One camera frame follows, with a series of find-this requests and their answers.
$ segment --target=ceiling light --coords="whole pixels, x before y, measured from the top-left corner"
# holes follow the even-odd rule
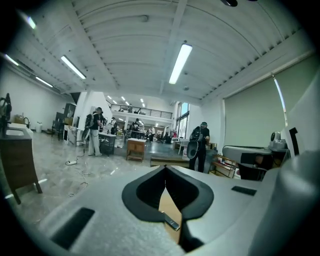
[[[34,23],[34,21],[32,20],[31,17],[28,17],[26,19],[26,21],[28,22],[29,26],[34,30],[36,28],[36,24]]]
[[[49,87],[53,87],[51,84],[47,83],[46,81],[43,81],[41,78],[39,77],[35,77],[35,79],[38,79],[40,82],[44,83],[45,85],[49,86]]]
[[[68,67],[69,67],[70,69],[72,69],[79,77],[81,77],[82,79],[86,79],[85,75],[82,74],[82,73],[71,63],[71,61],[68,60],[68,58],[67,58],[65,55],[63,55],[63,56],[61,57],[61,60],[63,60],[64,63],[67,64]]]
[[[179,76],[180,76],[180,73],[182,71],[182,69],[184,68],[184,65],[191,53],[191,50],[192,50],[192,46],[191,45],[188,45],[188,44],[183,44],[181,46],[181,49],[180,49],[180,52],[179,52],[179,55],[178,55],[178,58],[176,59],[176,62],[174,64],[174,68],[172,70],[172,74],[171,74],[171,77],[170,77],[170,80],[169,80],[169,84],[172,84],[174,85]]]
[[[4,57],[5,57],[8,61],[12,62],[14,65],[19,66],[19,64],[18,64],[16,61],[14,61],[12,58],[10,58],[7,54],[5,54]]]

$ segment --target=cardboard box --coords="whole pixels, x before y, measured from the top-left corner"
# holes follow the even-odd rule
[[[166,189],[163,191],[163,194],[160,199],[159,211],[165,212],[171,219],[173,219],[181,227],[181,220],[182,220],[181,212],[176,207],[174,201],[172,200],[171,196],[169,195]],[[172,239],[176,243],[178,243],[180,238],[181,228],[178,231],[175,231],[167,223],[165,223],[164,225],[165,225],[165,230],[170,234]]]
[[[68,125],[68,126],[72,126],[73,120],[74,120],[74,119],[73,119],[72,117],[70,117],[70,118],[65,117],[63,123],[66,124],[66,125]]]

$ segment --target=man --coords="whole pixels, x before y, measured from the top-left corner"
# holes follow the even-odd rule
[[[136,138],[136,137],[137,137],[137,132],[139,132],[139,118],[137,118],[137,119],[132,123],[131,137],[132,137],[132,138]]]
[[[206,160],[206,145],[210,141],[210,132],[207,123],[202,122],[200,127],[197,126],[190,135],[190,141],[198,142],[198,149],[194,158],[190,159],[189,169],[195,170],[196,159],[198,158],[198,172],[203,173]]]
[[[155,128],[154,127],[151,127],[151,137],[150,137],[150,142],[153,142],[154,141],[154,136],[155,136]]]
[[[95,153],[96,157],[100,157],[102,154],[99,149],[99,127],[101,126],[100,114],[102,113],[102,108],[97,107],[92,113],[91,126],[89,127],[89,156]]]
[[[112,135],[116,135],[117,134],[117,125],[118,125],[118,123],[117,123],[117,121],[116,121],[116,119],[114,117],[111,118],[111,125],[112,125],[111,134]]]
[[[132,107],[133,107],[132,104],[130,104],[128,107],[128,113],[132,113]]]

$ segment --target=column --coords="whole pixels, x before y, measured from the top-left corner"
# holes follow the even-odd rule
[[[125,117],[124,130],[126,131],[128,128],[129,116]]]

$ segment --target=jeans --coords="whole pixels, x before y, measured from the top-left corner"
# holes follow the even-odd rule
[[[94,153],[95,153],[96,156],[100,155],[99,131],[90,129],[90,133],[89,133],[89,152],[88,152],[88,154],[91,156]]]
[[[190,159],[189,161],[189,169],[195,170],[195,163],[197,158],[198,161],[198,172],[203,173],[205,169],[205,160],[206,160],[206,149],[200,149],[196,154],[195,157]]]

